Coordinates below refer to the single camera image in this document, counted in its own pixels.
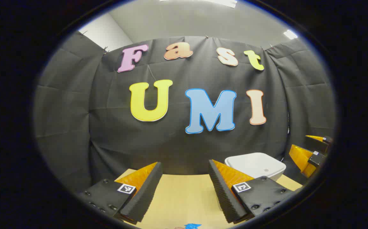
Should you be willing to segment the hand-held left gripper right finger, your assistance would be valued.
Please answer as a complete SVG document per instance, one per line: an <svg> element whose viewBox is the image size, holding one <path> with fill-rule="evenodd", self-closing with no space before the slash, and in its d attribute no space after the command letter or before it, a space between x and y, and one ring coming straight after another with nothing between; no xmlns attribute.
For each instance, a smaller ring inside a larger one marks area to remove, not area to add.
<svg viewBox="0 0 368 229"><path fill-rule="evenodd" d="M296 193L267 176L253 178L213 159L208 173L228 223L257 217Z"/></svg>

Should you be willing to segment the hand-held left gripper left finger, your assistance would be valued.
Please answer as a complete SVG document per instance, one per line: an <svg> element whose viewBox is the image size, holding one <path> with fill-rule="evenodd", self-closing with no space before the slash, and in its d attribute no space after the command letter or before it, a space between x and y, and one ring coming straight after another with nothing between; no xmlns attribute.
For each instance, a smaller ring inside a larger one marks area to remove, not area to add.
<svg viewBox="0 0 368 229"><path fill-rule="evenodd" d="M123 178L103 179L78 198L99 213L135 225L148 211L162 174L162 164L154 162Z"/></svg>

